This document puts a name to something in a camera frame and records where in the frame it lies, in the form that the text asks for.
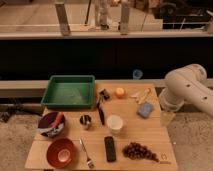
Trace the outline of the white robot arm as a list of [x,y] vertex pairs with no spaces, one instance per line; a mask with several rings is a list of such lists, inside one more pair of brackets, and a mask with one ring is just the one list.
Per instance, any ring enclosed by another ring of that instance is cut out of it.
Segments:
[[213,90],[203,82],[207,79],[205,68],[199,64],[190,64],[168,72],[164,78],[165,88],[160,92],[159,104],[161,125],[167,126],[185,102],[213,119]]

